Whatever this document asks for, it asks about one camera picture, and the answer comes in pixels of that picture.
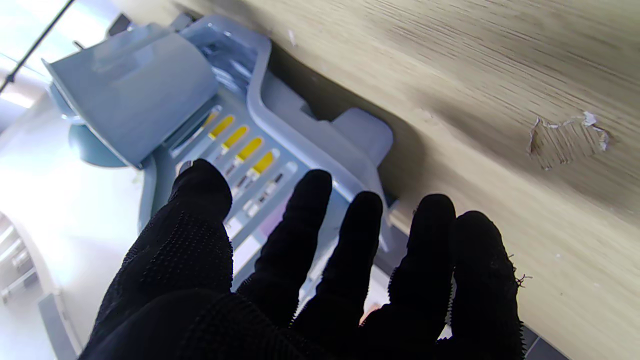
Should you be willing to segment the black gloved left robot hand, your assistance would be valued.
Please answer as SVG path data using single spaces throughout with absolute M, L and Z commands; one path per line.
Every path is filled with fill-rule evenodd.
M 520 280 L 495 224 L 445 194 L 414 212 L 389 303 L 363 317 L 383 203 L 350 203 L 315 296 L 297 312 L 333 184 L 297 183 L 254 272 L 235 290 L 230 187 L 197 159 L 110 283 L 81 360 L 523 360 Z

